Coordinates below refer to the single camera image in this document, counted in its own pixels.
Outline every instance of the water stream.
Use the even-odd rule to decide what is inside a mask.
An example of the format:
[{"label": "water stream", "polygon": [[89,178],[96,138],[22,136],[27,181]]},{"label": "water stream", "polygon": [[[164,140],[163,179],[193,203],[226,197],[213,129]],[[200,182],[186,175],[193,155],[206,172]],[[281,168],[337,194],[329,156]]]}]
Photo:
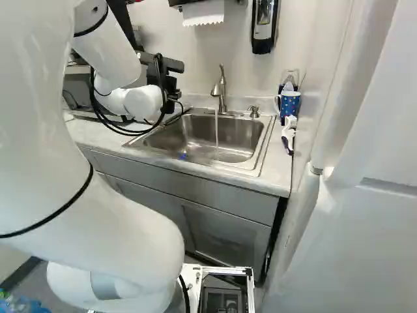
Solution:
[{"label": "water stream", "polygon": [[218,109],[215,108],[214,109],[214,118],[216,119],[216,154],[215,154],[215,159],[217,159],[218,156],[218,150],[219,150],[219,117],[218,117]]}]

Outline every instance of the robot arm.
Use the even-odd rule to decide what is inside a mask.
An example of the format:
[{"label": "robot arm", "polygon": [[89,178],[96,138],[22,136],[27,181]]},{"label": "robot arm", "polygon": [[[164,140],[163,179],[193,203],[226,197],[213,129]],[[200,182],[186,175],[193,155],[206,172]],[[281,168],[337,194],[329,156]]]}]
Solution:
[{"label": "robot arm", "polygon": [[74,9],[72,47],[96,69],[94,96],[117,115],[146,119],[162,106],[156,85],[122,89],[141,75],[139,57],[127,41],[106,0],[86,0]]},{"label": "robot arm", "polygon": [[[74,3],[75,15],[84,5],[86,15],[101,10],[94,6],[89,12],[91,3],[103,5],[87,1],[8,1],[0,10],[5,104],[0,115],[0,243],[50,261],[48,282],[72,305],[161,313],[184,259],[180,231],[164,216],[112,190],[80,153],[62,119],[59,103],[74,36]],[[85,33],[73,45],[96,68],[96,79],[103,81],[99,90],[117,89],[137,78],[140,64],[111,11],[98,20],[78,21],[76,33]]]}]

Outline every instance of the countertop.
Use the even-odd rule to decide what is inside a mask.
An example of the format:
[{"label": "countertop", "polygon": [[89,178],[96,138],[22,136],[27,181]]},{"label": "countertop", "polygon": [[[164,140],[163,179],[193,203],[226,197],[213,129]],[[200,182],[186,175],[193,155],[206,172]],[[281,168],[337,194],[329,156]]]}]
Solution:
[{"label": "countertop", "polygon": [[[192,103],[194,107],[212,108],[216,102],[206,97],[197,95],[190,95],[183,99],[183,102]],[[242,98],[236,101],[231,101],[229,104],[230,110],[239,110],[244,106],[256,104],[260,106],[260,112],[271,112],[273,100],[270,98]],[[265,194],[274,196],[281,196],[288,198],[291,189],[291,165],[292,158],[287,155],[281,142],[282,126],[278,119],[274,124],[271,133],[268,149],[266,151],[265,159],[261,169],[261,174],[258,177],[251,177],[244,174],[237,174],[234,172],[220,171],[216,168],[194,164],[183,160],[176,160],[166,156],[152,155],[148,151],[140,151],[127,147],[122,147],[127,141],[132,138],[117,134],[110,131],[98,121],[77,119],[65,114],[66,125],[74,139],[80,146],[93,151],[115,155],[129,160],[135,160],[145,164],[167,168],[182,173],[191,174],[194,176],[227,183],[233,186],[239,186]],[[144,130],[149,128],[148,125],[132,123],[126,127],[130,130]]]}]

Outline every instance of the blue cup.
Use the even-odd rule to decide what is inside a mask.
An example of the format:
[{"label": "blue cup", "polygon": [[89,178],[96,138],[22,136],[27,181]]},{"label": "blue cup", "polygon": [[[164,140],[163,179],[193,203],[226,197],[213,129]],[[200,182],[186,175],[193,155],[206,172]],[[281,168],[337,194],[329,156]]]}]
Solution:
[{"label": "blue cup", "polygon": [[283,91],[278,95],[280,98],[280,116],[283,119],[286,116],[298,115],[298,109],[300,107],[301,93],[298,91]]}]

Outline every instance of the stainless steel sink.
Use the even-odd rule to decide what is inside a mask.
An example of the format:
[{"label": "stainless steel sink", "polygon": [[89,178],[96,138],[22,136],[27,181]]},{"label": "stainless steel sink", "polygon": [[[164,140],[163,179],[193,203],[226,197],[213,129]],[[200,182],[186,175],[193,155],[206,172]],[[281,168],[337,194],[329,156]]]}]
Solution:
[{"label": "stainless steel sink", "polygon": [[272,128],[271,122],[269,115],[257,119],[219,115],[216,140],[216,118],[212,111],[191,109],[177,122],[158,127],[124,147],[258,176],[257,172],[250,172],[265,156],[266,149],[262,147]]}]

